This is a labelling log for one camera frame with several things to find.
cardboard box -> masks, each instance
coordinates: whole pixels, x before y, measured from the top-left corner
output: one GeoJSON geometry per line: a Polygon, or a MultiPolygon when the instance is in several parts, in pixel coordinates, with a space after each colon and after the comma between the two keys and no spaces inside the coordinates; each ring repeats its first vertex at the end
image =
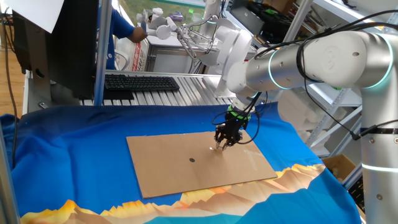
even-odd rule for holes
{"type": "Polygon", "coordinates": [[[296,2],[296,0],[263,0],[262,3],[274,7],[283,15],[287,15],[287,13],[290,11],[290,8],[293,6],[293,2],[296,2]]]}
{"type": "Polygon", "coordinates": [[[322,159],[322,161],[339,181],[343,181],[356,167],[356,165],[343,154],[325,158],[322,159]]]}

blue shirt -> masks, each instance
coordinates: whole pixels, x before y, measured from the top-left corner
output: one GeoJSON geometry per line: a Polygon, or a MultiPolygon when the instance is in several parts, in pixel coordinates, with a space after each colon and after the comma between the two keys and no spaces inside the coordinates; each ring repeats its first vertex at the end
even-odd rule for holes
{"type": "Polygon", "coordinates": [[[129,37],[134,31],[134,27],[130,25],[123,17],[120,16],[119,12],[112,9],[111,27],[109,30],[109,45],[108,55],[106,60],[106,69],[114,70],[114,44],[113,36],[122,39],[129,37]]]}

human arm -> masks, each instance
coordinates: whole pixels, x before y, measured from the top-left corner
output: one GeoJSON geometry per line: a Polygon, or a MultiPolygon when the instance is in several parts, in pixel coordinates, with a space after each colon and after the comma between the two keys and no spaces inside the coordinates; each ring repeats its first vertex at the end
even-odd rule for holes
{"type": "Polygon", "coordinates": [[[147,34],[144,32],[142,27],[137,27],[134,29],[132,34],[128,36],[128,39],[133,43],[139,43],[147,37],[147,34]]]}

computer monitor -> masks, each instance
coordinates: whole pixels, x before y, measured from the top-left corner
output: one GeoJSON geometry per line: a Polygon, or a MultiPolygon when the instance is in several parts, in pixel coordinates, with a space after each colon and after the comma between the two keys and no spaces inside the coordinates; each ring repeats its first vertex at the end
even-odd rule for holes
{"type": "MultiPolygon", "coordinates": [[[[75,96],[92,99],[98,6],[98,0],[65,0],[51,34],[13,12],[16,56],[22,70],[33,71],[38,93],[47,88],[41,82],[45,77],[75,96]]],[[[54,93],[52,101],[57,101],[54,93]]]]}

cardboard sheet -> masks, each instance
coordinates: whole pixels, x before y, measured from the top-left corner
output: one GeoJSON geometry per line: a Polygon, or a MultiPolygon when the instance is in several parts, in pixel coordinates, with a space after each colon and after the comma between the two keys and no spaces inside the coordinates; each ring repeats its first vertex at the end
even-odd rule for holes
{"type": "MultiPolygon", "coordinates": [[[[249,140],[243,132],[243,141],[249,140]]],[[[214,132],[127,137],[144,198],[277,177],[257,146],[213,150],[214,132]]]]}

